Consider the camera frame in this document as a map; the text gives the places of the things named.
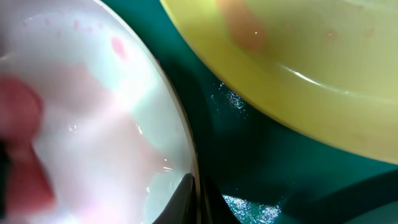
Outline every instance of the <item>orange stain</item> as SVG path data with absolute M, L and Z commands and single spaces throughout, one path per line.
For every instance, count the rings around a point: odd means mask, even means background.
M 365 37 L 372 37 L 374 35 L 374 28 L 369 28 L 365 31 Z
M 246 50 L 258 51 L 266 42 L 264 25 L 243 0 L 216 0 L 233 40 Z

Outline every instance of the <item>green table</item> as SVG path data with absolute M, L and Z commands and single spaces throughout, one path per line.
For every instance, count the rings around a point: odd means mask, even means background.
M 254 202 L 251 211 L 242 211 L 229 200 L 242 222 L 261 223 L 261 217 L 263 223 L 289 222 L 285 215 L 261 215 L 275 208 L 294 220 L 339 216 L 341 209 L 333 209 L 343 198 L 363 198 L 351 200 L 354 215 L 398 199 L 393 190 L 397 166 L 326 146 L 258 112 L 202 64 L 159 0 L 104 2 L 134 29 L 170 77 L 192 127 L 201 175 L 209 175 L 223 194 Z

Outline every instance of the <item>plastic bowl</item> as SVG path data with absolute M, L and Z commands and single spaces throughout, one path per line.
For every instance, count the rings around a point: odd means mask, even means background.
M 56 204 L 17 223 L 152 223 L 198 177 L 177 97 L 146 46 L 91 0 L 0 2 L 0 73 L 44 99 L 34 149 Z

